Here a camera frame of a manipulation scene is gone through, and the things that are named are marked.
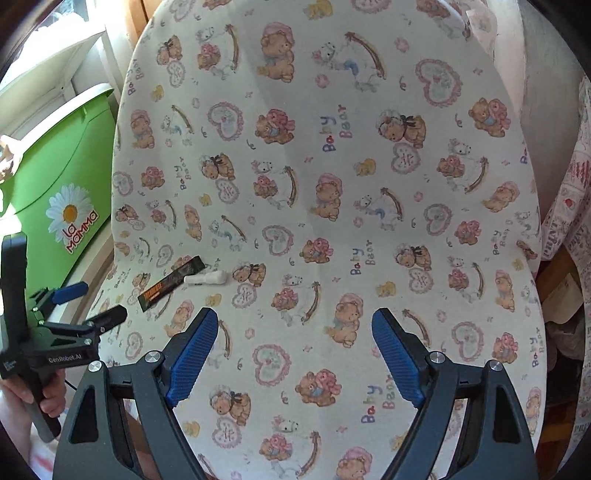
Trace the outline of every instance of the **blue gripper pad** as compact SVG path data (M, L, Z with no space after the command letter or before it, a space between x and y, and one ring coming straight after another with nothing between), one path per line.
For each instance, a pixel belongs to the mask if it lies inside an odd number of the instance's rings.
M425 395L420 388L418 368L379 310L374 313L371 328L398 391L405 400L412 402L415 408L421 408L425 402Z
M63 305L88 293L88 285L83 281L56 290L51 296L54 305Z
M165 397L170 408L176 407L178 402L189 397L216 341L217 329L217 315L213 310L209 310L170 369L170 387Z

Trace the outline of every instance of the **white flower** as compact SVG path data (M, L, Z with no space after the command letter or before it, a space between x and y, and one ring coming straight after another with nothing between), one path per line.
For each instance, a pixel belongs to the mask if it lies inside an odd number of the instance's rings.
M68 243L62 230L67 230L72 223L76 229L80 226L94 209L88 190L75 186L73 183L64 185L61 190L49 199L50 207L45 214L53 220L49 226L49 233L56 233L56 242Z

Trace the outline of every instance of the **printed fabric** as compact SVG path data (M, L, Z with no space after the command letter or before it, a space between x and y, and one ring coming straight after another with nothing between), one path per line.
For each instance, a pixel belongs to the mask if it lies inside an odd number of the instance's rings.
M115 262L90 314L128 309L101 343L112 365L217 312L175 409L212 477L381 478L415 410L372 337L380 307L453 361L503 362L537 443L535 181L464 11L169 0L141 36L115 140ZM142 313L138 295L195 255L228 282L182 286Z

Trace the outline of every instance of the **metal screw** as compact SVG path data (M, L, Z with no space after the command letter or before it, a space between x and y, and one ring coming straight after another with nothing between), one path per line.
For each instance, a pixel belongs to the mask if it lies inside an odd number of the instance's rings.
M431 352L431 354L429 354L429 359L434 364L442 364L445 361L445 355L441 352Z
M90 365L88 366L88 370L91 372L98 372L102 367L103 364L98 360L95 360L94 362L90 363Z
M158 360L160 360L160 352L157 352L157 351L148 352L148 353L146 353L145 359L149 364L154 364Z
M503 364L498 360L491 360L490 362L488 362L488 366L495 372L500 372L501 370L503 370Z

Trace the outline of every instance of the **finger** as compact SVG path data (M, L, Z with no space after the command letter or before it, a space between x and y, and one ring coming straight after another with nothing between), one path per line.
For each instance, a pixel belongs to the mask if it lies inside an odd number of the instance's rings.
M8 378L7 380L3 380L1 382L1 385L9 389L23 402L33 403L33 401L35 400L33 394L31 393L31 390L29 390L26 383L22 380L21 377Z
M66 395L65 373L57 371L51 382L43 388L45 398L64 397Z
M51 412L49 412L47 415L48 415L49 417L51 417L52 419L56 419L56 418L58 418L58 417L59 417L59 416L60 416L62 413L64 413L64 410L65 410L65 409L66 409L66 408L65 408L65 405L64 405L63 407L59 407L59 408L56 408L55 410L52 410L52 411L51 411Z
M39 404L41 411L43 413L47 413L47 414L49 412L52 412L52 411L58 409L58 408L61 408L61 411L63 411L65 406L66 406L66 399L64 397L46 398L45 400L43 400Z

